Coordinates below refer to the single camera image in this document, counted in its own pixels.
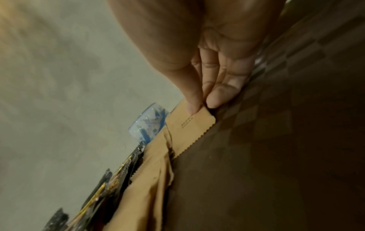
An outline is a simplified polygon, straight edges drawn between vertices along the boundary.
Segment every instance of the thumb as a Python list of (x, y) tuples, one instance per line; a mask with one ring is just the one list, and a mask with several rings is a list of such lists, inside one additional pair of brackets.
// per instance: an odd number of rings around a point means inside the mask
[(191, 115), (197, 113), (203, 102), (203, 90), (202, 82), (194, 66), (189, 63), (179, 69), (160, 72), (175, 84), (184, 95), (188, 102), (188, 112)]

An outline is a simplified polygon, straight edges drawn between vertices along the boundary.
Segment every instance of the dark table surface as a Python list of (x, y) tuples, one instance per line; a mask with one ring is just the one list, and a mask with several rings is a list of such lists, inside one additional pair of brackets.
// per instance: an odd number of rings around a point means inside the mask
[(164, 230), (365, 230), (365, 2), (305, 17), (257, 62), (173, 161)]

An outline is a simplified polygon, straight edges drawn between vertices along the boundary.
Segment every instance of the brown checkered fabric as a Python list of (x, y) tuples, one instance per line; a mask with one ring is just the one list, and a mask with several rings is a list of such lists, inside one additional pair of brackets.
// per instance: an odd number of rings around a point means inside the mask
[(164, 229), (365, 230), (364, 73), (364, 1), (297, 23), (173, 161)]

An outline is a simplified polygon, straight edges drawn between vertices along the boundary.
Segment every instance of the fingernail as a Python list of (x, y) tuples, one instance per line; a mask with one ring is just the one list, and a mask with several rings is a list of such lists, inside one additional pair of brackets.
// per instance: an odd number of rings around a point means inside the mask
[(187, 103), (187, 105), (186, 105), (186, 109), (187, 109), (187, 112), (188, 112), (190, 115), (194, 115), (195, 113), (197, 113), (197, 112), (198, 112), (198, 110), (200, 109), (200, 107), (195, 107), (195, 106), (193, 106), (192, 104)]

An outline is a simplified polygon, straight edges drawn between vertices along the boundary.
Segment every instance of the hand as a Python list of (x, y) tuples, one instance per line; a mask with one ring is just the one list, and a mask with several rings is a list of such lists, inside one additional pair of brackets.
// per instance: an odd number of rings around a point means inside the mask
[(147, 61), (196, 113), (217, 108), (248, 81), (285, 0), (107, 0)]

